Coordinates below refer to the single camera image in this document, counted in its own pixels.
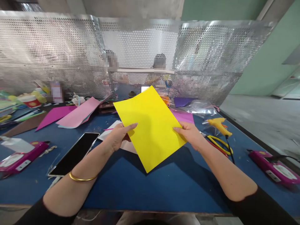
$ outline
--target work bench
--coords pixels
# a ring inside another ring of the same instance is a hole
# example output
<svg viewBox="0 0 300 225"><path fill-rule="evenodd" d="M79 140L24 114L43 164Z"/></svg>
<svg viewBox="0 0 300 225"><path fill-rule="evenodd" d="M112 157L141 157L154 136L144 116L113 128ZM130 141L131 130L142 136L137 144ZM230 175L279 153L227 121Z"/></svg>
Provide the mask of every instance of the work bench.
<svg viewBox="0 0 300 225"><path fill-rule="evenodd" d="M50 141L57 148L34 160L20 174L0 180L0 206L29 207L40 199L54 178L50 168L66 154L85 132L102 133L119 120L117 114L92 115L76 129L58 128L53 123L38 132L16 135L27 142ZM202 131L203 118L194 115ZM229 138L236 165L277 201L291 216L300 217L300 191L275 184L248 157L247 149L265 151L229 121ZM0 145L0 161L13 153ZM152 212L193 212L203 215L231 215L225 195L202 156L187 143L154 170L146 174L138 155L118 150L99 174L84 205L86 209L133 210Z"/></svg>

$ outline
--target gold bangle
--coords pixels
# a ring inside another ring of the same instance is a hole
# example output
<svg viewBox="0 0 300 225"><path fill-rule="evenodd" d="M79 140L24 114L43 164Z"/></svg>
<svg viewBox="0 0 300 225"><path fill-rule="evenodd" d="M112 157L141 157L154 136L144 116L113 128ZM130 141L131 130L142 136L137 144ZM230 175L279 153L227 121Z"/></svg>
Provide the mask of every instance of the gold bangle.
<svg viewBox="0 0 300 225"><path fill-rule="evenodd" d="M90 181L90 180L93 180L93 179L95 179L96 177L98 177L98 174L97 174L96 176L90 178L90 179L79 179L79 178L74 177L74 175L72 174L72 171L71 171L71 172L69 173L69 176L70 176L70 178L71 178L72 180L74 180L74 181Z"/></svg>

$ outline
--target metal mesh screen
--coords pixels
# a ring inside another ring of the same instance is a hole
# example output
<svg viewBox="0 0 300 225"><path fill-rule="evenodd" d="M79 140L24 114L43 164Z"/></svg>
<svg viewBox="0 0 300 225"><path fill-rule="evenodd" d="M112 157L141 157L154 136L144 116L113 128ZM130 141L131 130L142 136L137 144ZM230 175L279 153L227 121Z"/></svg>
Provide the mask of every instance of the metal mesh screen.
<svg viewBox="0 0 300 225"><path fill-rule="evenodd" d="M19 94L33 80L62 81L70 93L123 99L151 84L163 95L221 104L274 25L0 11L0 85ZM159 64L176 73L106 72L105 51L119 67Z"/></svg>

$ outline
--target phone screen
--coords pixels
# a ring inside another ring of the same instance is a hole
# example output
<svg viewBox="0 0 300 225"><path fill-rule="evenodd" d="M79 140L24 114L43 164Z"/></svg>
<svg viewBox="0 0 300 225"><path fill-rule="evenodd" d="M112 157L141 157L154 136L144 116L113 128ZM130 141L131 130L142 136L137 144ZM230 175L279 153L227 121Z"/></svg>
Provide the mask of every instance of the phone screen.
<svg viewBox="0 0 300 225"><path fill-rule="evenodd" d="M69 173L93 147L98 136L98 133L84 133L49 175L64 176Z"/></svg>

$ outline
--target woman's right hand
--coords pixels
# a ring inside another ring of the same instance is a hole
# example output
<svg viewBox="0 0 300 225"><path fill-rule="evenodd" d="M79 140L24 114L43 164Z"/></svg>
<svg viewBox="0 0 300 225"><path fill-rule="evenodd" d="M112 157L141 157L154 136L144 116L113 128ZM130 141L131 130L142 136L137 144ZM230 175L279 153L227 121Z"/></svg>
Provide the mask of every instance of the woman's right hand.
<svg viewBox="0 0 300 225"><path fill-rule="evenodd" d="M173 129L184 136L184 138L192 145L192 147L200 152L200 148L203 145L207 144L207 141L202 136L202 134L198 131L197 127L192 123L187 123L180 121L179 122L182 128L174 127Z"/></svg>

